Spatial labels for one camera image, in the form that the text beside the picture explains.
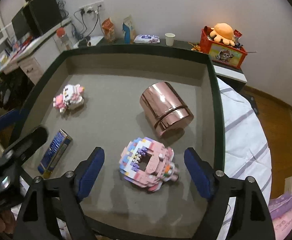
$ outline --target rose gold cylinder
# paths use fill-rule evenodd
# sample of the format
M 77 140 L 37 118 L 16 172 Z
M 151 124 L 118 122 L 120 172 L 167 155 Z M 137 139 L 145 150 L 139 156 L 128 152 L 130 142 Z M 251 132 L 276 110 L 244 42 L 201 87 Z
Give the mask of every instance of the rose gold cylinder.
M 168 82 L 148 87 L 140 97 L 140 104 L 159 137 L 168 131 L 184 129 L 194 116 L 188 106 Z

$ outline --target red box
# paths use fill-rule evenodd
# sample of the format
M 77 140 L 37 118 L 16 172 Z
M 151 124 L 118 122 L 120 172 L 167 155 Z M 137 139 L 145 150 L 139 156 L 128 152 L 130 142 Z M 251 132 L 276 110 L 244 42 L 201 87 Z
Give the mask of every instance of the red box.
M 209 54 L 213 61 L 240 69 L 240 65 L 247 56 L 244 47 L 235 49 L 222 42 L 216 42 L 214 39 L 211 41 L 209 39 L 210 37 L 208 38 L 211 32 L 212 29 L 210 27 L 205 26 L 205 28 L 202 29 L 202 36 L 200 39 L 201 52 Z

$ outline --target red bottle cap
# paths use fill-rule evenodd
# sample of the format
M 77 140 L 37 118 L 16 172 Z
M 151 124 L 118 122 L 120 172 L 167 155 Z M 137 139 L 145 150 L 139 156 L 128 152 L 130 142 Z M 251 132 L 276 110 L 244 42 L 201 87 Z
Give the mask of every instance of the red bottle cap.
M 63 35 L 66 34 L 65 29 L 64 28 L 58 28 L 56 31 L 56 34 L 58 37 L 62 37 Z

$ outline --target blue box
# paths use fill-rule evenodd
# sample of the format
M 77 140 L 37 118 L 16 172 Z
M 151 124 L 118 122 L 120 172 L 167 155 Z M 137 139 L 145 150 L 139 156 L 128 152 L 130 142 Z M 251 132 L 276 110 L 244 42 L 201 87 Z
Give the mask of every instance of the blue box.
M 57 162 L 67 149 L 73 139 L 62 129 L 55 135 L 44 157 L 42 158 L 38 171 L 44 179 L 48 179 L 56 167 Z

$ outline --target gray tray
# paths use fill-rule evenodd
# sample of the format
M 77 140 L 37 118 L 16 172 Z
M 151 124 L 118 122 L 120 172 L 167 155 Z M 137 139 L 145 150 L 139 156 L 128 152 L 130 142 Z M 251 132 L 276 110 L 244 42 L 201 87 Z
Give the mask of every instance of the gray tray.
M 43 154 L 57 131 L 63 129 L 73 142 L 51 178 L 74 170 L 95 147 L 105 151 L 105 163 L 95 185 L 89 197 L 81 202 L 85 215 L 135 233 L 191 237 L 206 211 L 207 201 L 200 197 L 191 182 L 183 153 L 186 148 L 193 147 L 203 160 L 215 167 L 220 162 L 216 159 L 221 158 L 223 162 L 224 158 L 223 154 L 217 156 L 215 149 L 218 141 L 215 139 L 216 106 L 214 108 L 207 64 L 122 53 L 72 53 L 58 58 L 54 64 L 56 66 L 52 65 L 47 71 L 51 74 L 44 74 L 45 82 L 40 80 L 30 95 L 28 104 L 32 106 L 25 104 L 29 114 L 22 124 L 21 136 L 39 124 L 49 132 L 46 144 L 23 165 L 25 171 L 32 178 L 39 175 L 37 167 Z M 156 137 L 139 104 L 143 91 L 160 81 L 168 81 L 195 116 L 183 133 L 165 140 Z M 69 83 L 85 87 L 85 103 L 62 116 L 52 107 L 52 98 Z M 144 136 L 172 147 L 174 162 L 181 171 L 176 183 L 164 183 L 159 191 L 151 194 L 124 180 L 119 172 L 118 161 L 124 147 L 129 141 Z

